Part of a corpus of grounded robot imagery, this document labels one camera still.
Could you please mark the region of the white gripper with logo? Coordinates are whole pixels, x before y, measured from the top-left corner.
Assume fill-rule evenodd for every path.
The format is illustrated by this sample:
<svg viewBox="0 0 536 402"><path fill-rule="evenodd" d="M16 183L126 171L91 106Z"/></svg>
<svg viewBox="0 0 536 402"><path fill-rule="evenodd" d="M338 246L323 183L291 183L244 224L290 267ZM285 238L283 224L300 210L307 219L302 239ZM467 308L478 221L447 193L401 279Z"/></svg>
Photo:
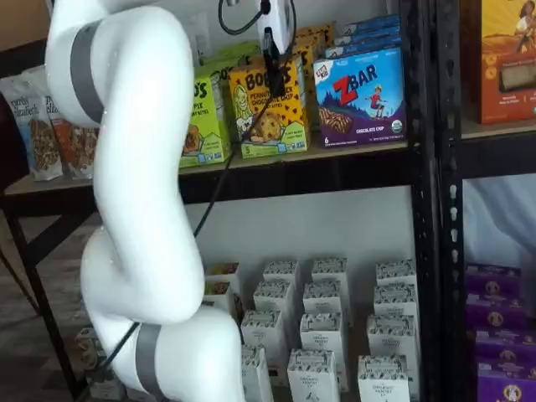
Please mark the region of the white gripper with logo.
<svg viewBox="0 0 536 402"><path fill-rule="evenodd" d="M292 1L259 1L259 8L257 28L271 94L284 95L286 63L280 53L286 53L292 42L295 28Z"/></svg>

